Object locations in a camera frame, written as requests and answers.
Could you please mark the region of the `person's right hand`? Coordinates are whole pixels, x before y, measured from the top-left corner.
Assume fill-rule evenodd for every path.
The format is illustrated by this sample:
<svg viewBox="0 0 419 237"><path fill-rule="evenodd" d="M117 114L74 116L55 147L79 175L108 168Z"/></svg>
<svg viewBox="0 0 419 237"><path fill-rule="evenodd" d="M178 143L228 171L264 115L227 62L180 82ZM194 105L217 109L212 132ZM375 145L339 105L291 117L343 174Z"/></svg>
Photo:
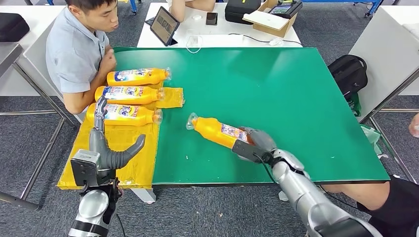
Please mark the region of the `person's right hand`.
<svg viewBox="0 0 419 237"><path fill-rule="evenodd" d="M103 77L107 76L109 72L112 72L115 69L116 64L117 62L114 55L114 50L109 49L102 57L97 75Z"/></svg>

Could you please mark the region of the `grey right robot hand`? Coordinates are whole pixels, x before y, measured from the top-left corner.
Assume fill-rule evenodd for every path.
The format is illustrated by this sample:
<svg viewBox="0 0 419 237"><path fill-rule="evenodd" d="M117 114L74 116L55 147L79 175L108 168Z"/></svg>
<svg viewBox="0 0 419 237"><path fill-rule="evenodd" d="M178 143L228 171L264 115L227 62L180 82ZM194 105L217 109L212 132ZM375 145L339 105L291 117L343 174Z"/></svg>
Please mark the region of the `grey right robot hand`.
<svg viewBox="0 0 419 237"><path fill-rule="evenodd" d="M241 126L239 129L246 133L249 144L268 152L277 148L275 141L265 131L245 126Z"/></svg>

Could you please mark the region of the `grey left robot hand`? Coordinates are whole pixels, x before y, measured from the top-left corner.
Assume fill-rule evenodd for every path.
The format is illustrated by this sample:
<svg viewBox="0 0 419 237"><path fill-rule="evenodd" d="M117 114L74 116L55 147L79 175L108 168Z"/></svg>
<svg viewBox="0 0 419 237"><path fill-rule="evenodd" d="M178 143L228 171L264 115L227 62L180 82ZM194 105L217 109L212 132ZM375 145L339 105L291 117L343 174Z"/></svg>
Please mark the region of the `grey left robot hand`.
<svg viewBox="0 0 419 237"><path fill-rule="evenodd" d="M99 168L117 170L125 167L141 151L145 144L146 135L139 135L136 142L124 151L111 150L105 137L106 104L107 99L104 96L101 96L96 102L93 128L89 135L89 150L100 154Z"/></svg>

